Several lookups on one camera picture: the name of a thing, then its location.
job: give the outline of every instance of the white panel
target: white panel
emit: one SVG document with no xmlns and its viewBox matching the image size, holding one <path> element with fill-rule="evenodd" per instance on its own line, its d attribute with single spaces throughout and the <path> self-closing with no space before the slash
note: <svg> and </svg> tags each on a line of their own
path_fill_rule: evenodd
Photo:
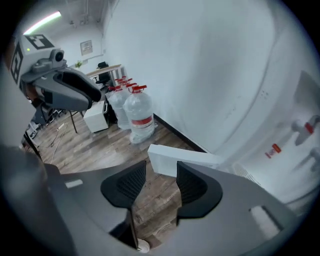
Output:
<svg viewBox="0 0 320 256">
<path fill-rule="evenodd" d="M 155 173 L 177 177 L 177 161 L 216 168 L 223 159 L 214 154 L 151 144 L 148 155 Z"/>
</svg>

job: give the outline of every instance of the plastic bottle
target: plastic bottle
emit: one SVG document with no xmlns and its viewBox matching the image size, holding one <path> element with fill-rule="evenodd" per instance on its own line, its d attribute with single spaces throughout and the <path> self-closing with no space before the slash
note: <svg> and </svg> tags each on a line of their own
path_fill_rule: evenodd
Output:
<svg viewBox="0 0 320 256">
<path fill-rule="evenodd" d="M 130 141 L 133 144 L 143 142 L 155 131 L 152 99 L 143 92 L 144 88 L 147 86 L 133 86 L 132 94 L 123 105 L 131 126 Z"/>
<path fill-rule="evenodd" d="M 114 93 L 109 97 L 108 101 L 112 106 L 112 109 L 118 119 L 117 125 L 122 130 L 129 130 L 131 128 L 129 124 L 128 117 L 123 108 L 126 99 L 129 97 L 129 92 L 126 89 L 123 89 L 121 83 L 122 79 L 117 79 L 117 86 L 115 86 Z"/>
</svg>

